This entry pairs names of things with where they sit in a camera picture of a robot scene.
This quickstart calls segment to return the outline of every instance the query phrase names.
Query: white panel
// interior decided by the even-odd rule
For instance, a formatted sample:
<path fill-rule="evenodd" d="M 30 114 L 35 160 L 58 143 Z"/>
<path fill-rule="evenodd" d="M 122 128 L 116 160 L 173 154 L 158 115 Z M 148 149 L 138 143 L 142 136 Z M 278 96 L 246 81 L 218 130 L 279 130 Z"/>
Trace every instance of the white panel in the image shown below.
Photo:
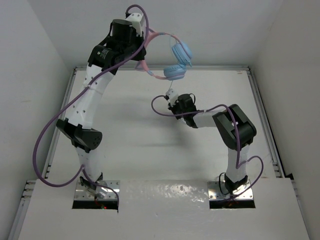
<path fill-rule="evenodd" d="M 120 183 L 115 210 L 71 209 L 75 184 L 36 183 L 20 240 L 307 240 L 288 178 L 261 179 L 256 208 L 209 209 L 205 181 Z"/>
<path fill-rule="evenodd" d="M 145 8 L 150 26 L 174 33 L 193 52 L 194 65 L 251 64 L 265 41 L 282 0 L 29 0 L 54 46 L 71 67 L 87 64 L 113 19 L 130 4 Z M 175 62 L 169 38 L 148 48 L 150 64 Z"/>
<path fill-rule="evenodd" d="M 40 127 L 62 103 L 70 73 L 26 0 L 0 3 L 0 239 L 7 239 Z M 39 148 L 43 167 L 53 128 Z"/>
<path fill-rule="evenodd" d="M 286 0 L 255 73 L 287 173 L 293 173 L 310 237 L 319 239 L 320 2 Z"/>
<path fill-rule="evenodd" d="M 79 93 L 84 78 L 85 71 L 78 71 L 71 98 Z M 93 128 L 103 134 L 97 156 L 105 179 L 208 180 L 227 170 L 228 148 L 215 127 L 190 128 L 174 117 L 159 116 L 152 111 L 151 100 L 165 94 L 169 86 L 169 81 L 131 70 L 118 71 L 109 83 L 93 123 Z M 194 93 L 198 109 L 237 103 L 257 129 L 248 156 L 261 156 L 265 164 L 262 176 L 275 178 L 245 71 L 191 70 L 184 79 L 173 82 L 172 87 L 179 94 Z M 156 101 L 155 107 L 170 113 L 164 99 Z M 63 182 L 78 168 L 76 151 L 70 140 L 60 134 L 49 179 Z M 258 160 L 247 165 L 251 179 L 260 169 Z"/>

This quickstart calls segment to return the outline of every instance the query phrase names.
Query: gray wall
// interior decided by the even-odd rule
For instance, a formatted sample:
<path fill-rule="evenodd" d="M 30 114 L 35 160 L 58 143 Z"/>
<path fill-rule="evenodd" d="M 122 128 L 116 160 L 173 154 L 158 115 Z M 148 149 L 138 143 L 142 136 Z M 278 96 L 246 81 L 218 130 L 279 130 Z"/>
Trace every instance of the gray wall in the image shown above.
<path fill-rule="evenodd" d="M 269 34 L 282 0 L 28 0 L 67 66 L 87 64 L 113 19 L 140 4 L 150 26 L 177 35 L 193 53 L 194 65 L 248 65 Z M 149 45 L 147 61 L 169 65 L 168 36 Z"/>
<path fill-rule="evenodd" d="M 285 0 L 254 72 L 311 239 L 320 236 L 320 1 Z"/>
<path fill-rule="evenodd" d="M 7 239 L 40 127 L 60 108 L 70 73 L 27 0 L 0 7 L 0 239 Z M 38 152 L 43 168 L 52 129 Z"/>

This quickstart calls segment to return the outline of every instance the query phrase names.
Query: white table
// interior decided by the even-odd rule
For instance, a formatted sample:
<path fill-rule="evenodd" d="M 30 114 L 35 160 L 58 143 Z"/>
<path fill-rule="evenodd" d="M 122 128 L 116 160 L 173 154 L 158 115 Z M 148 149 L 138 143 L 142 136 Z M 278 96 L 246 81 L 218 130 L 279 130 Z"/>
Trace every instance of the white table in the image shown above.
<path fill-rule="evenodd" d="M 70 99 L 84 76 L 76 72 Z M 308 239 L 290 180 L 276 178 L 247 72 L 190 70 L 172 88 L 195 94 L 198 109 L 236 103 L 256 126 L 249 156 L 262 157 L 264 172 L 253 188 L 254 209 L 209 209 L 206 182 L 226 171 L 227 147 L 217 129 L 193 129 L 151 110 L 152 98 L 169 85 L 120 70 L 98 107 L 93 125 L 103 133 L 98 156 L 104 179 L 120 180 L 119 214 L 72 209 L 76 183 L 55 189 L 37 181 L 20 239 Z M 155 107 L 168 113 L 165 100 Z M 48 180 L 65 182 L 79 169 L 76 151 L 60 134 L 53 153 Z M 260 169 L 258 160 L 248 164 L 249 178 Z"/>

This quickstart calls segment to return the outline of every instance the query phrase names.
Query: headphones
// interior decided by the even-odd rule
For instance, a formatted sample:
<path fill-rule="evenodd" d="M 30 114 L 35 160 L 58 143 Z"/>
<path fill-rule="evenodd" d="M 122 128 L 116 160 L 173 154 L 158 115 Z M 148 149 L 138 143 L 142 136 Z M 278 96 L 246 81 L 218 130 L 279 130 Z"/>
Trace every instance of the headphones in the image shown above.
<path fill-rule="evenodd" d="M 166 67 L 163 70 L 163 74 L 165 77 L 155 75 L 152 71 L 150 71 L 150 69 L 147 66 L 146 60 L 139 61 L 135 66 L 135 69 L 138 71 L 146 71 L 150 76 L 155 77 L 156 79 L 173 81 L 173 80 L 184 78 L 185 73 L 187 71 L 187 65 L 190 65 L 190 67 L 192 66 L 191 64 L 192 53 L 189 47 L 187 46 L 187 44 L 180 41 L 180 39 L 173 34 L 166 33 L 166 32 L 156 32 L 152 29 L 149 29 L 149 34 L 147 36 L 147 41 L 145 42 L 144 47 L 147 48 L 151 40 L 161 35 L 169 35 L 178 41 L 178 43 L 176 43 L 171 48 L 173 54 L 175 55 L 178 61 L 178 64 Z"/>

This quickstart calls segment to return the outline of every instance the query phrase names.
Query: blue ear cup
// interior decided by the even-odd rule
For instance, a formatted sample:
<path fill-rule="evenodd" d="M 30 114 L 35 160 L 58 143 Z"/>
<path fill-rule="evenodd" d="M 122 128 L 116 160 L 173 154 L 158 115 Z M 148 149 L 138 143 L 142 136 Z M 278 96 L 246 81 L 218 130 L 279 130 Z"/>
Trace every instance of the blue ear cup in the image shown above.
<path fill-rule="evenodd" d="M 169 81 L 182 79 L 185 76 L 187 68 L 185 65 L 168 66 L 163 70 L 163 74 Z"/>
<path fill-rule="evenodd" d="M 176 59 L 178 60 L 178 63 L 181 65 L 190 65 L 191 66 L 191 58 L 192 58 L 192 52 L 189 49 L 188 45 L 184 42 L 181 42 L 184 49 L 182 48 L 180 43 L 176 43 L 171 49 L 173 51 L 173 54 L 175 55 Z"/>

